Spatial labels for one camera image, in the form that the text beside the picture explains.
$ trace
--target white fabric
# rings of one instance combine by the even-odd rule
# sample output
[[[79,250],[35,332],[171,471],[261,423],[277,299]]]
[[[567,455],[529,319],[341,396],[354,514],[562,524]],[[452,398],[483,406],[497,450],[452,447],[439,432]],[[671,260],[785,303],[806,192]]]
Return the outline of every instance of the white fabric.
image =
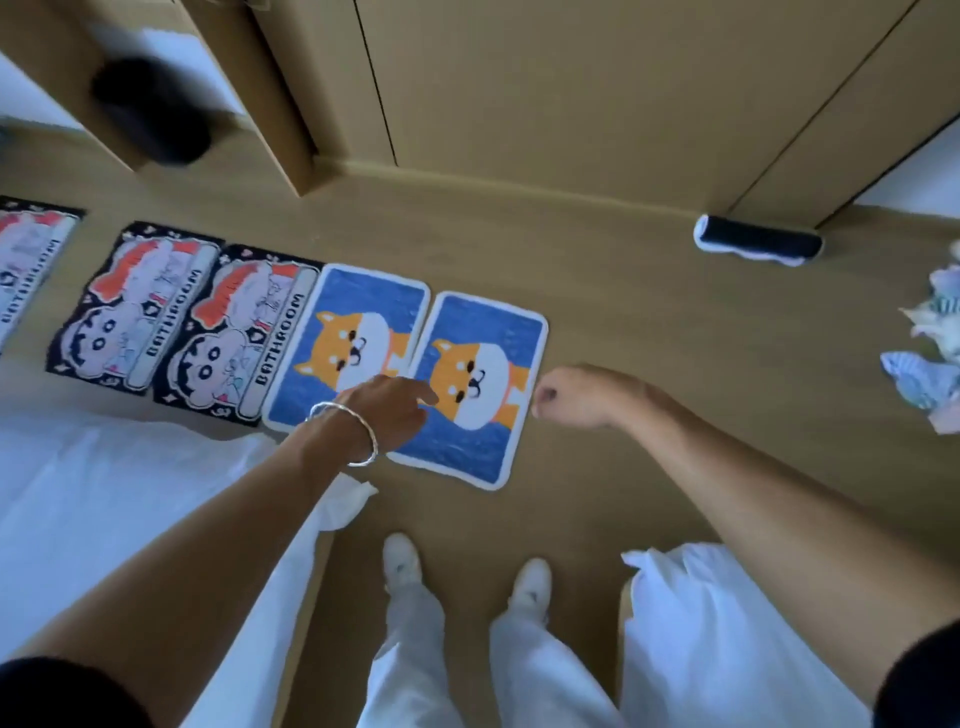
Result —
[[[0,416],[0,656],[155,536],[266,458],[262,434],[209,440],[179,425],[79,412]],[[265,728],[320,530],[376,490],[339,476],[284,553],[184,725]]]
[[[640,571],[620,708],[634,728],[856,728],[870,712],[723,546],[624,554]]]
[[[504,728],[621,728],[610,698],[576,655],[530,612],[491,626],[493,689]],[[444,665],[444,610],[422,584],[387,610],[387,639],[367,685],[358,728],[462,728]]]

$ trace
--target lint roller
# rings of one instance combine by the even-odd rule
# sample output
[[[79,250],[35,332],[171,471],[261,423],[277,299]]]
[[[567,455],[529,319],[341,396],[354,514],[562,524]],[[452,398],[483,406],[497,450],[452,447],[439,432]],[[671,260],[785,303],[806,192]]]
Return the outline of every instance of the lint roller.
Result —
[[[693,239],[706,253],[734,253],[749,260],[775,260],[789,266],[803,265],[824,249],[824,239],[813,232],[763,228],[714,215],[700,216]]]

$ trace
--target fist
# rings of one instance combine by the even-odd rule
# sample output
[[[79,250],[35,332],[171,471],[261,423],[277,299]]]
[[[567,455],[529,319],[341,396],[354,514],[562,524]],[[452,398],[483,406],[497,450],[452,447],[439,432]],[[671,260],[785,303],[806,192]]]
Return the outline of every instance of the fist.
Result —
[[[589,364],[558,367],[546,374],[533,397],[534,417],[574,427],[620,425],[646,384],[635,376]]]

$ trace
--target white bag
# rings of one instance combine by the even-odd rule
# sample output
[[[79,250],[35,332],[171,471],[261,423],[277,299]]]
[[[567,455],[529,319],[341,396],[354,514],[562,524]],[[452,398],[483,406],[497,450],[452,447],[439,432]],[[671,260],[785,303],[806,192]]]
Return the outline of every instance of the white bag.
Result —
[[[631,551],[620,708],[634,728],[868,728],[870,711],[724,547]]]
[[[0,661],[127,558],[274,451],[168,423],[0,414]],[[267,728],[322,530],[370,483],[338,475],[288,546],[183,728]]]

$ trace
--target door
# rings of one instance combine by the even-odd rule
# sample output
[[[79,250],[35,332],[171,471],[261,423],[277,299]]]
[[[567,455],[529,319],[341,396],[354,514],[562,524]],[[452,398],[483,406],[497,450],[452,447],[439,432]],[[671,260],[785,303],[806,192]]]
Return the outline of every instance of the door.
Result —
[[[357,0],[400,167],[720,212],[910,5]]]

